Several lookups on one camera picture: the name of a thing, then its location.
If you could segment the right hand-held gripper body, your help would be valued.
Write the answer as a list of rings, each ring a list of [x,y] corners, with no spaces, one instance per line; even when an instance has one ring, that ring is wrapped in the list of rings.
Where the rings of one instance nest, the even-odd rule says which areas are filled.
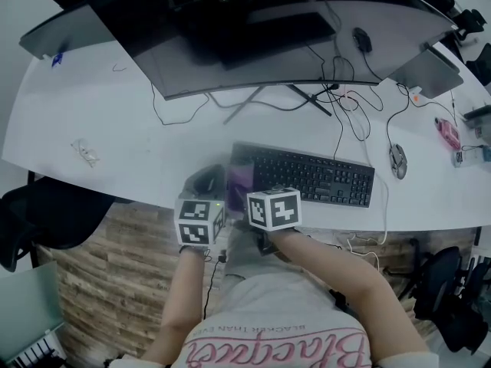
[[[274,232],[302,223],[301,196],[297,189],[250,192],[246,204],[249,224],[263,231]]]

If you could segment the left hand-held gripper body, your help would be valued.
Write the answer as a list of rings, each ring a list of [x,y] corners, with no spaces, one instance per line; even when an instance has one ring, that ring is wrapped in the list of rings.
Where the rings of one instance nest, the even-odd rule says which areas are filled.
[[[225,227],[224,191],[199,194],[183,189],[175,202],[174,224],[180,245],[209,247]]]

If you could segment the purple cloth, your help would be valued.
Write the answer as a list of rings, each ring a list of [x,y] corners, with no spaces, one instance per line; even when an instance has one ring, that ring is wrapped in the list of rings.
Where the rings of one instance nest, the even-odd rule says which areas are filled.
[[[253,191],[254,183],[254,162],[244,159],[235,163],[230,163],[227,170],[226,204],[230,212],[243,213],[236,211],[235,186],[245,186],[248,193]]]

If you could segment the black keyboard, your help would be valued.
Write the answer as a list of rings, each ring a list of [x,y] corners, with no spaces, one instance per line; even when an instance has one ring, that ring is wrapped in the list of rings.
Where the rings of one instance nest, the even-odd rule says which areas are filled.
[[[361,208],[371,203],[370,166],[242,142],[233,144],[232,160],[253,163],[256,191],[282,186],[297,189],[304,202]]]

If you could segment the person's left forearm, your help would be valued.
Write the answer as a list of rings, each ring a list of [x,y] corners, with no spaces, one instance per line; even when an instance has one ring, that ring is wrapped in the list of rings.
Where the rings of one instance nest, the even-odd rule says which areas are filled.
[[[159,333],[142,356],[143,360],[163,366],[176,361],[186,338],[202,321],[204,270],[203,250],[190,246],[181,248]]]

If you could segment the person's right forearm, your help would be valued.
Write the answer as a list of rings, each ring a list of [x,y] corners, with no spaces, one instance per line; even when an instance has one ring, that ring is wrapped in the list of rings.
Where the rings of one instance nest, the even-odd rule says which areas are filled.
[[[294,264],[346,297],[368,335],[376,362],[428,351],[392,287],[365,260],[299,232],[271,232],[269,239]]]

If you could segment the grey shorts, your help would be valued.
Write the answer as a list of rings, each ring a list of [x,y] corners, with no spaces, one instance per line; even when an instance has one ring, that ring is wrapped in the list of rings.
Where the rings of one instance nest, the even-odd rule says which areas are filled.
[[[245,221],[236,221],[233,224],[224,267],[226,283],[238,283],[264,274],[303,272],[299,266],[287,263],[274,254],[261,256],[256,244],[260,235],[260,231],[257,232]]]

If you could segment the black monitor stand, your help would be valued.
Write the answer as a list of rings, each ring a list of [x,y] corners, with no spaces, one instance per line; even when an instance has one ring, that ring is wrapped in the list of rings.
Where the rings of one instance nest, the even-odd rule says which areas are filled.
[[[303,106],[305,106],[307,104],[311,104],[312,106],[314,106],[315,108],[317,108],[318,110],[320,110],[322,113],[326,114],[328,117],[331,117],[332,116],[332,113],[329,112],[328,110],[326,110],[318,102],[318,98],[317,98],[317,96],[315,94],[309,95],[309,94],[305,93],[303,90],[301,90],[299,87],[295,86],[294,84],[285,85],[285,87],[287,87],[293,93],[299,95],[304,100],[304,102],[301,103],[300,105],[298,105],[297,107],[283,108],[283,107],[278,107],[276,105],[273,105],[271,103],[266,103],[265,101],[259,101],[259,100],[256,100],[255,97],[257,95],[259,95],[265,89],[265,87],[259,87],[250,96],[248,96],[245,101],[243,101],[243,102],[241,102],[241,103],[239,103],[239,104],[236,105],[236,109],[223,121],[223,124],[224,125],[227,125],[246,106],[248,106],[250,104],[258,104],[258,105],[262,105],[262,106],[267,106],[267,107],[270,107],[270,108],[272,108],[274,110],[278,110],[280,112],[294,112],[296,110],[299,110],[299,109],[303,108]]]

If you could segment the clear plastic wrapper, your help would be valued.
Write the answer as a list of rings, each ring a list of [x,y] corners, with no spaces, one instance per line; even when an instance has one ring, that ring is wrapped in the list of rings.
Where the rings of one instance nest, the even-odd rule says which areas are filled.
[[[74,151],[82,158],[89,167],[94,168],[100,161],[97,153],[91,149],[88,142],[85,139],[77,139],[72,144],[71,147]]]

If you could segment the grey shirt with pink print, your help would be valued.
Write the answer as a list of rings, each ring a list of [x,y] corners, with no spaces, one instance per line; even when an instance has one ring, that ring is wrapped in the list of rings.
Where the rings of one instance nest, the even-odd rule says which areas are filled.
[[[303,274],[239,282],[186,338],[173,368],[371,368],[367,334]]]

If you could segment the black box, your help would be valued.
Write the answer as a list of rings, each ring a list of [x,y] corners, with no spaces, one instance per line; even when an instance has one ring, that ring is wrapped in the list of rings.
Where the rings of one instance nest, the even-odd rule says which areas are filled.
[[[336,308],[338,308],[340,311],[345,312],[346,314],[351,315],[352,317],[358,318],[358,315],[351,309],[346,300],[346,297],[342,293],[335,291],[334,289],[330,289],[329,293],[334,298],[334,304]]]

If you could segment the grey computer mouse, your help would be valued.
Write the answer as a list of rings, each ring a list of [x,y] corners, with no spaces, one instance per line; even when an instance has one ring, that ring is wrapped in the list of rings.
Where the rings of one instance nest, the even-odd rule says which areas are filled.
[[[389,151],[390,165],[393,174],[402,180],[407,174],[407,157],[399,144],[393,144]]]

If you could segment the curved black monitor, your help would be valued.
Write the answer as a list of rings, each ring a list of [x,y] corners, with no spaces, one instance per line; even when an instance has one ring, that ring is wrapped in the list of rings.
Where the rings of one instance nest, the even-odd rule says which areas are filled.
[[[455,28],[424,0],[87,3],[167,99],[272,85],[375,85]]]

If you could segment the black office chair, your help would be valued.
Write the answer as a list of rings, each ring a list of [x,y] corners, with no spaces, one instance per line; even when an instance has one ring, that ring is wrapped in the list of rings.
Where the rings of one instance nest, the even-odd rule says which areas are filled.
[[[476,307],[489,265],[482,262],[463,270],[461,264],[456,246],[426,255],[414,272],[414,313],[437,327],[451,352],[475,353],[489,330]]]
[[[487,24],[486,19],[476,9],[465,9],[452,20],[457,26],[456,38],[459,46],[463,45],[469,34],[483,32],[484,25]]]
[[[49,177],[5,193],[0,198],[0,266],[14,272],[36,245],[65,250],[82,244],[114,200]]]

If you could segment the frosted glass door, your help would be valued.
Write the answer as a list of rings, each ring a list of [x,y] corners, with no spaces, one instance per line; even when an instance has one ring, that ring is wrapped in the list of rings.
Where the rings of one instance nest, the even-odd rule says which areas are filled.
[[[0,360],[10,363],[64,325],[58,266],[9,273],[0,268]]]

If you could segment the pink object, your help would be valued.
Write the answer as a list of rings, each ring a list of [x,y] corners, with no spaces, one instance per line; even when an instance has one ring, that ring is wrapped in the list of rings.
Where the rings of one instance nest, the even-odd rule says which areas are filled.
[[[438,132],[447,144],[454,150],[460,150],[460,134],[457,128],[445,119],[435,118],[434,121]]]

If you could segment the grey desk divider panel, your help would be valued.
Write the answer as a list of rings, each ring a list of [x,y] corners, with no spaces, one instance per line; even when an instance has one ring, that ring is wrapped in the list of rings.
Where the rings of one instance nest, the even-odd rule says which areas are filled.
[[[19,45],[37,59],[114,41],[104,23],[87,4],[63,10],[24,34]]]
[[[434,99],[463,84],[460,69],[431,47],[393,72],[389,78],[409,89],[419,88],[427,99]]]

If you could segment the clear plastic container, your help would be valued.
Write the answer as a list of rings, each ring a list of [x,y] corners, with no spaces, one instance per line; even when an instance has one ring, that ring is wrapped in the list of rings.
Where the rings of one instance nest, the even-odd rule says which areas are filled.
[[[491,146],[464,146],[453,152],[452,161],[456,168],[491,163]]]

